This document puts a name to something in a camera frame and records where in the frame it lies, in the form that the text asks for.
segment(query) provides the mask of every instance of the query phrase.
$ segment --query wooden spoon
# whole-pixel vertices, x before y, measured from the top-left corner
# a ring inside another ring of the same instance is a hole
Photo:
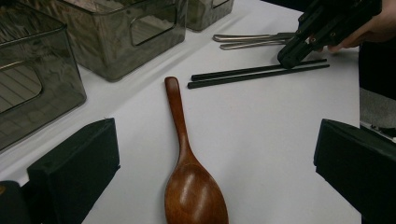
[[[166,221],[228,224],[227,207],[218,184],[191,151],[178,81],[167,77],[165,86],[179,142],[177,166],[165,191]]]

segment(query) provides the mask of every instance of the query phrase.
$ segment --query spoon handle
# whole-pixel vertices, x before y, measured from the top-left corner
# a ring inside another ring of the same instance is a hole
[[[180,143],[179,161],[196,160],[192,155],[184,120],[183,104],[181,102],[180,87],[176,77],[165,78],[166,93],[171,107],[172,117],[176,126],[178,142]]]

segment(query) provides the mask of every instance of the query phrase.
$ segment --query white table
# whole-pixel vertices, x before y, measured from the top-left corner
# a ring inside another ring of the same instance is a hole
[[[121,168],[84,223],[165,223],[163,194],[177,162],[163,80],[181,85],[192,150],[218,182],[230,223],[358,224],[360,214],[313,164],[319,125],[359,125],[358,52],[311,53],[331,67],[188,90],[191,75],[276,64],[282,46],[221,50],[214,34],[294,31],[300,12],[235,0],[233,12],[116,83],[80,67],[87,102],[0,155],[0,179],[26,168],[83,126],[115,118]]]

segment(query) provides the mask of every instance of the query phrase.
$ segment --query black chopsticks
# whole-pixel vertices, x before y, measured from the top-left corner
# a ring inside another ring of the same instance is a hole
[[[281,76],[286,74],[305,72],[305,71],[329,67],[330,66],[329,64],[306,66],[310,64],[325,63],[325,62],[327,62],[326,59],[302,62],[298,65],[302,67],[297,67],[293,69],[284,69],[281,64],[277,64],[277,65],[269,65],[264,67],[254,67],[254,68],[238,69],[238,70],[231,70],[224,72],[193,75],[191,76],[192,82],[189,82],[187,87],[189,89],[196,89],[196,88],[220,85],[231,82],[251,80],[261,77]]]

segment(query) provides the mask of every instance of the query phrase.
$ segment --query clear plastic container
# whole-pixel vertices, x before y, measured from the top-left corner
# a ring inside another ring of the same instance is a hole
[[[0,151],[86,101],[66,26],[0,6]]]
[[[187,28],[201,32],[233,10],[233,0],[189,0]]]
[[[187,0],[19,0],[67,24],[77,62],[118,81],[186,34]]]

